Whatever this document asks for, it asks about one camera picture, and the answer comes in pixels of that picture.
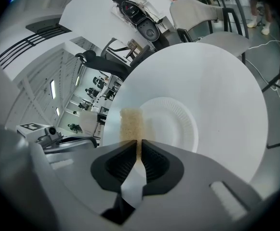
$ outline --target white round table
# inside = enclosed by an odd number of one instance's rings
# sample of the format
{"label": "white round table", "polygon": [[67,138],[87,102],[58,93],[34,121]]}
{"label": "white round table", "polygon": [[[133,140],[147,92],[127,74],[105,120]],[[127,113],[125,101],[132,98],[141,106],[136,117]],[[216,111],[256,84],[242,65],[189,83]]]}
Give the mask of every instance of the white round table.
{"label": "white round table", "polygon": [[111,108],[103,145],[120,141],[120,110],[157,97],[184,104],[199,130],[197,153],[250,182],[266,149],[264,97],[248,68],[229,52],[204,43],[167,47],[124,81]]}

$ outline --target gray chair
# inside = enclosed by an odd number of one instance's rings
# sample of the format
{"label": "gray chair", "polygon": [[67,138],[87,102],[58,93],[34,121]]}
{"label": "gray chair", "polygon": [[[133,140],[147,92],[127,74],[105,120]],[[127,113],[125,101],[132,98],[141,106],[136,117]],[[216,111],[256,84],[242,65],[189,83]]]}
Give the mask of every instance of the gray chair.
{"label": "gray chair", "polygon": [[[233,9],[207,5],[197,0],[177,0],[171,4],[170,13],[174,27],[183,42],[192,42],[188,31],[208,21],[211,34],[203,37],[200,42],[218,46],[236,57],[241,55],[245,64],[245,52],[250,48],[250,41],[242,35],[240,22]],[[227,32],[228,13],[233,15],[238,34]],[[213,33],[212,20],[223,20],[224,32]]]}

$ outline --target floor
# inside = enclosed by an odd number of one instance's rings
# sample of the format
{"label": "floor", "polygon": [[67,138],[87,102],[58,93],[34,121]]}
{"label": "floor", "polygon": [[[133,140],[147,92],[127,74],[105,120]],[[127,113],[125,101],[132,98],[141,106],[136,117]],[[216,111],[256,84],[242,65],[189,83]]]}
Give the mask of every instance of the floor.
{"label": "floor", "polygon": [[[227,4],[227,7],[233,8],[239,16],[239,19],[241,19],[236,5]],[[250,8],[243,7],[243,9],[246,20],[248,21],[251,18]],[[236,31],[235,23],[232,23],[232,29],[233,32]],[[279,28],[275,21],[272,22],[270,26],[269,35],[262,35],[261,30],[262,27],[248,29],[251,47],[265,44],[270,40],[280,39]],[[213,23],[213,31],[223,31],[223,22]],[[207,22],[196,26],[190,30],[189,34],[193,40],[208,35],[209,29]],[[177,33],[169,33],[166,37],[169,40],[170,45],[180,43]],[[270,42],[268,45],[250,49],[246,52],[246,59],[253,63],[267,81],[270,81],[279,72],[280,43]],[[249,62],[246,63],[246,66],[254,75],[262,89],[266,83],[261,79],[258,72]],[[269,123],[267,143],[268,145],[280,143],[280,98],[276,91],[269,89],[264,93],[264,99],[267,105]],[[280,189],[280,147],[266,149],[262,162],[250,183],[263,198],[270,196],[272,193]]]}

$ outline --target sneaker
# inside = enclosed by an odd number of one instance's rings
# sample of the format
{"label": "sneaker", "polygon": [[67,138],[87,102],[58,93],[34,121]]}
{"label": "sneaker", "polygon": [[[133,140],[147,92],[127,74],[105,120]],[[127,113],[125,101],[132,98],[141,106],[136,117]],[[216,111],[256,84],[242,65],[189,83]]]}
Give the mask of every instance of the sneaker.
{"label": "sneaker", "polygon": [[264,27],[264,28],[262,29],[261,33],[264,34],[264,35],[268,35],[268,34],[269,34],[269,28]]}
{"label": "sneaker", "polygon": [[252,28],[252,27],[256,27],[256,25],[257,25],[256,20],[253,20],[253,21],[251,21],[251,22],[249,22],[249,23],[247,24],[247,27],[248,27],[248,28]]}

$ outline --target white paper plate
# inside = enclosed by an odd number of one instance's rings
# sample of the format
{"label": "white paper plate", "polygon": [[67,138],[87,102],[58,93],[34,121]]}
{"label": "white paper plate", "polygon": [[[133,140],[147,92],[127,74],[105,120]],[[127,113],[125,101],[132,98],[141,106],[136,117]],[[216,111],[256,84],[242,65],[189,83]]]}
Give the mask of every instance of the white paper plate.
{"label": "white paper plate", "polygon": [[196,152],[199,134],[191,112],[173,98],[154,98],[140,107],[143,111],[144,139]]}

